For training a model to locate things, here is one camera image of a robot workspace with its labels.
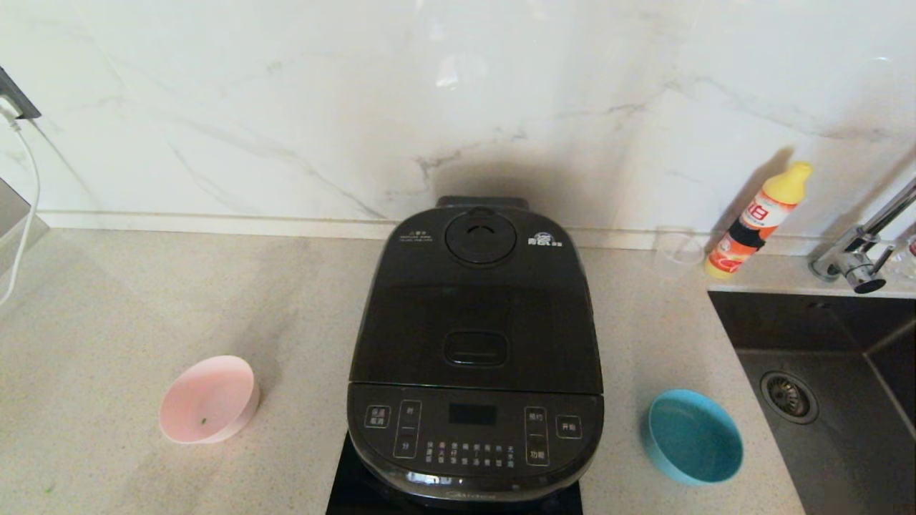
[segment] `digital display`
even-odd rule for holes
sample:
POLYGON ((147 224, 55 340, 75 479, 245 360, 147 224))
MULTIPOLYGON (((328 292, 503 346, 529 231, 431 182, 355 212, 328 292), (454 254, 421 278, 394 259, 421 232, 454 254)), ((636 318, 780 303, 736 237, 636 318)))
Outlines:
POLYGON ((449 404, 449 423, 496 425, 496 406, 449 404))

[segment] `black rice cooker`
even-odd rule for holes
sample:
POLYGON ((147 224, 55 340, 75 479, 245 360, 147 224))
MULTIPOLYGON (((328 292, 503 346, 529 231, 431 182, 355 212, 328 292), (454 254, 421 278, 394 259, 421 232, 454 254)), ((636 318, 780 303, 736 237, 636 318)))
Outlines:
POLYGON ((443 197, 388 239, 353 356, 367 468, 418 499, 541 499, 604 419, 592 303, 569 236, 522 199, 443 197))

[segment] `white marble backsplash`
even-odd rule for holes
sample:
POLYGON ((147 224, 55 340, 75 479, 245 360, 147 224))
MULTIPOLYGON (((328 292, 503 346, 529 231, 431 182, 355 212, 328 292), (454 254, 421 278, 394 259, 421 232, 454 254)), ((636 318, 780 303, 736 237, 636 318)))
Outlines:
POLYGON ((57 149, 27 127, 47 214, 386 220, 469 193, 709 231, 793 147, 815 175, 780 233, 820 236, 914 174, 913 27, 912 0, 0 0, 0 66, 57 149))

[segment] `kitchen sink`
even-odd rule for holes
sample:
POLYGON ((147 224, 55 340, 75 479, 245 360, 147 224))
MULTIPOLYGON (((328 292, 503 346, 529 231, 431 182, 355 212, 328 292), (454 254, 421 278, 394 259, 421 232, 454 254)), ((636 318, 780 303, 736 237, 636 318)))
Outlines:
POLYGON ((709 296, 805 511, 916 513, 916 300, 709 296))

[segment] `bottle label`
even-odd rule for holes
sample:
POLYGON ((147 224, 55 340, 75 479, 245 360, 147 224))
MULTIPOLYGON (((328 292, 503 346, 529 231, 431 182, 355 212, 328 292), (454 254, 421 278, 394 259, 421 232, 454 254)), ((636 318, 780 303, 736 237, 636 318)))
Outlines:
POLYGON ((755 252, 756 248, 742 245, 726 234, 709 253, 709 262, 723 272, 734 274, 755 252))
POLYGON ((776 228, 789 213, 795 209, 796 203, 781 203, 775 201, 764 192, 759 192, 754 197, 747 209, 741 214, 741 223, 753 229, 776 228))

